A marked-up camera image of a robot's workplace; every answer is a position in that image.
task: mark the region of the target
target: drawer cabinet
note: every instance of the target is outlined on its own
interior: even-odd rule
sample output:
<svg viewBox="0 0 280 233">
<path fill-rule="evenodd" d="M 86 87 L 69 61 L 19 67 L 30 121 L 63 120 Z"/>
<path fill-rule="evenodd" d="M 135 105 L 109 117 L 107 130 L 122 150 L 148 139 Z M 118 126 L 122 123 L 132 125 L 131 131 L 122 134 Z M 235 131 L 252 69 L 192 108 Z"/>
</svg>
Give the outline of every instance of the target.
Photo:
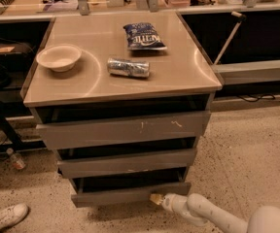
<svg viewBox="0 0 280 233">
<path fill-rule="evenodd" d="M 73 185 L 77 207 L 187 194 L 185 176 L 213 94 L 34 108 L 37 129 Z"/>
<path fill-rule="evenodd" d="M 151 23 L 167 50 L 128 50 L 123 27 L 134 21 Z M 74 204 L 187 194 L 186 175 L 222 85 L 182 17 L 172 10 L 122 12 L 72 17 L 76 31 L 69 24 L 70 17 L 55 20 L 48 46 L 77 45 L 81 59 L 65 73 L 37 68 L 24 104 L 73 185 Z M 150 77 L 109 75 L 109 57 L 148 61 Z"/>
</svg>

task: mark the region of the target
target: white sneaker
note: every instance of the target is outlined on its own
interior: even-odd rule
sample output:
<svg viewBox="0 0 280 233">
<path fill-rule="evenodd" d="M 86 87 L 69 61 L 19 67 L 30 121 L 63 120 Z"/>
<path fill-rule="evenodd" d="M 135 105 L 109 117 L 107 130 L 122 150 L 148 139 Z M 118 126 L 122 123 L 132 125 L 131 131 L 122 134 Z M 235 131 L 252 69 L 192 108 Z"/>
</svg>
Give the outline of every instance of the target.
<svg viewBox="0 0 280 233">
<path fill-rule="evenodd" d="M 22 221 L 29 208 L 25 204 L 17 204 L 0 211 L 0 229 L 12 227 Z"/>
</svg>

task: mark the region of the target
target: speckled floor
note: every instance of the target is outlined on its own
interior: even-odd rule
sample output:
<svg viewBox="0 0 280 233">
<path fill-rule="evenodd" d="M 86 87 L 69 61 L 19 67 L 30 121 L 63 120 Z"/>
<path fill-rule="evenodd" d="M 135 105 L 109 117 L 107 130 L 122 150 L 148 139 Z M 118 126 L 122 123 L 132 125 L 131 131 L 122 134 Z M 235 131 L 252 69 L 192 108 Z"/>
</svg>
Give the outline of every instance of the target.
<svg viewBox="0 0 280 233">
<path fill-rule="evenodd" d="M 215 100 L 212 111 L 187 177 L 191 193 L 246 220 L 261 205 L 280 208 L 280 96 Z M 5 232 L 221 232 L 211 223 L 194 227 L 151 202 L 76 209 L 52 152 L 22 154 L 28 163 L 22 172 L 0 155 L 0 209 L 19 202 L 30 207 L 28 217 Z"/>
</svg>

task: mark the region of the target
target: drawer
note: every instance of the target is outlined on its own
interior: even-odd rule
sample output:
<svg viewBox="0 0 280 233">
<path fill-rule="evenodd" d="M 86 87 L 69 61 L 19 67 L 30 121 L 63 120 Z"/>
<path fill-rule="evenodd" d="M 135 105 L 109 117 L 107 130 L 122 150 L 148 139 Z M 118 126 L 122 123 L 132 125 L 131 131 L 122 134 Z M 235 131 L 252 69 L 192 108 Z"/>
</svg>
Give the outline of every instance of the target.
<svg viewBox="0 0 280 233">
<path fill-rule="evenodd" d="M 83 121 L 205 111 L 213 95 L 176 95 L 34 108 L 39 123 Z"/>
<path fill-rule="evenodd" d="M 203 135 L 209 111 L 38 124 L 50 150 L 145 142 Z"/>
<path fill-rule="evenodd" d="M 169 169 L 124 176 L 76 179 L 79 192 L 71 195 L 76 207 L 149 201 L 152 193 L 187 195 L 191 184 L 182 182 L 185 169 Z"/>
<path fill-rule="evenodd" d="M 57 165 L 67 179 L 187 167 L 193 164 L 196 155 L 194 140 L 185 138 L 58 150 Z"/>
</svg>

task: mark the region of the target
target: snack bag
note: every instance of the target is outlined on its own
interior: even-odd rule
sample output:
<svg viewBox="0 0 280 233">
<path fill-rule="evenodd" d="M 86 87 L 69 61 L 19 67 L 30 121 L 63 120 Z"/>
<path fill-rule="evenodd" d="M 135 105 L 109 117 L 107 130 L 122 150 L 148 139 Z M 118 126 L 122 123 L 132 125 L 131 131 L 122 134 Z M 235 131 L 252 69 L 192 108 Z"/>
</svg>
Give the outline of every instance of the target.
<svg viewBox="0 0 280 233">
<path fill-rule="evenodd" d="M 166 50 L 157 31 L 149 22 L 128 24 L 123 27 L 127 34 L 129 50 Z"/>
</svg>

